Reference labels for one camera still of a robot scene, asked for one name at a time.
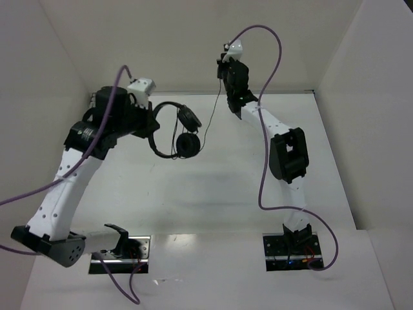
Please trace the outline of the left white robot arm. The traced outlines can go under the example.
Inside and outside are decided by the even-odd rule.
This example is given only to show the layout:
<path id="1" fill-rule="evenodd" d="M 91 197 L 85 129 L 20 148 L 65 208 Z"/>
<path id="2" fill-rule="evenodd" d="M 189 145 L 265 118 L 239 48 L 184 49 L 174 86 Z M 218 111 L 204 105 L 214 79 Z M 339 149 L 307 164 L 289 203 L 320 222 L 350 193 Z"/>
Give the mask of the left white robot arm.
<path id="1" fill-rule="evenodd" d="M 59 169 L 41 205 L 25 225 L 13 228 L 11 238 L 63 267 L 73 266 L 84 254 L 107 250 L 115 257 L 130 249 L 127 230 L 107 223 L 100 231 L 75 233 L 72 220 L 93 175 L 119 138 L 149 138 L 159 123 L 149 100 L 150 79 L 127 88 L 106 86 L 94 94 L 95 105 L 69 130 Z"/>

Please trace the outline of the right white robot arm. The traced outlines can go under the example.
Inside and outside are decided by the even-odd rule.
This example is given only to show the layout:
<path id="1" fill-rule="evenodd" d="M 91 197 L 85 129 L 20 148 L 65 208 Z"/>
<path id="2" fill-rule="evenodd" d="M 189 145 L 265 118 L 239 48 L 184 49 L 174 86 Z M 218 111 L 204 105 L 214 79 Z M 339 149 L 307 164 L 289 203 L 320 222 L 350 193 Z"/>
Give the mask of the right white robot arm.
<path id="1" fill-rule="evenodd" d="M 258 204 L 261 209 L 265 209 L 263 189 L 267 171 L 270 171 L 285 187 L 283 194 L 294 204 L 293 207 L 274 207 L 273 210 L 290 210 L 283 223 L 283 247 L 289 254 L 298 254 L 312 235 L 309 219 L 303 212 L 305 199 L 300 189 L 309 165 L 305 133 L 299 127 L 293 129 L 283 124 L 261 106 L 259 98 L 248 88 L 249 69 L 237 56 L 231 56 L 229 52 L 220 55 L 217 77 L 225 86 L 231 113 L 263 133 L 265 160 Z"/>

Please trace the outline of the black on-ear headphones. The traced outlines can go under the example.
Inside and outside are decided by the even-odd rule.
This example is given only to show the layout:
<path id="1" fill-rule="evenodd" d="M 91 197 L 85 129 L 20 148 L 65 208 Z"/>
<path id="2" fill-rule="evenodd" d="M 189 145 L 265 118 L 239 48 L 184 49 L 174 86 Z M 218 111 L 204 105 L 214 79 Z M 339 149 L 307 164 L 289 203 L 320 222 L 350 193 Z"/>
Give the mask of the black on-ear headphones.
<path id="1" fill-rule="evenodd" d="M 150 148 L 155 155 L 163 159 L 173 159 L 173 158 L 193 158 L 198 155 L 201 150 L 201 142 L 197 136 L 199 132 L 198 129 L 202 127 L 202 124 L 194 112 L 186 105 L 176 103 L 173 101 L 164 101 L 158 104 L 153 110 L 154 119 L 157 118 L 160 110 L 167 106 L 173 106 L 177 109 L 177 119 L 180 121 L 186 132 L 182 132 L 176 139 L 175 153 L 164 154 L 157 149 L 154 134 L 149 135 L 148 142 Z"/>

